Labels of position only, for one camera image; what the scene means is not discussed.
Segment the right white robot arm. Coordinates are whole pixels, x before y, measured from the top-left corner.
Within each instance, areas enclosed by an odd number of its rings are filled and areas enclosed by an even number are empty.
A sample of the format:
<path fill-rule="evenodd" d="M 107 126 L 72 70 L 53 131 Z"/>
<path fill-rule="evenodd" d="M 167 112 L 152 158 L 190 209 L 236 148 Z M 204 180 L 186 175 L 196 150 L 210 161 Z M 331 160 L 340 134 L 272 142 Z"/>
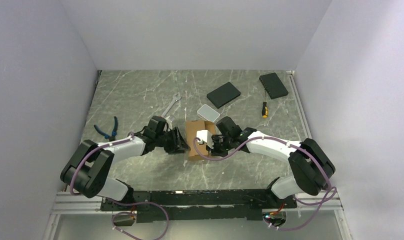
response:
<path fill-rule="evenodd" d="M 331 189 L 330 179 L 336 168 L 315 140 L 285 140 L 252 127 L 241 129 L 228 116 L 216 126 L 219 134 L 202 130 L 196 134 L 198 144 L 205 144 L 216 160 L 225 160 L 232 153 L 243 151 L 280 160 L 290 167 L 287 176 L 278 177 L 266 188 L 265 200 L 270 207 L 279 207 L 285 198 L 295 194 L 316 196 L 322 190 Z"/>

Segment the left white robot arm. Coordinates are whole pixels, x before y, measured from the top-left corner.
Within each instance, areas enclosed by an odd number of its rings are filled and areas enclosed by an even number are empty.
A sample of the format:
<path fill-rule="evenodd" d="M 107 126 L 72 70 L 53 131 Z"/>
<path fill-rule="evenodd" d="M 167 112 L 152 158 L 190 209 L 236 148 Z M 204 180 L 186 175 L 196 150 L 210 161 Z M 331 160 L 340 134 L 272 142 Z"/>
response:
<path fill-rule="evenodd" d="M 114 141 L 97 143 L 84 140 L 62 169 L 60 180 L 69 185 L 72 195 L 95 196 L 114 200 L 121 210 L 134 203 L 134 189 L 127 183 L 110 178 L 111 166 L 131 157 L 140 157 L 162 148 L 168 155 L 190 150 L 177 127 L 166 130 L 167 121 L 153 116 L 138 132 Z"/>

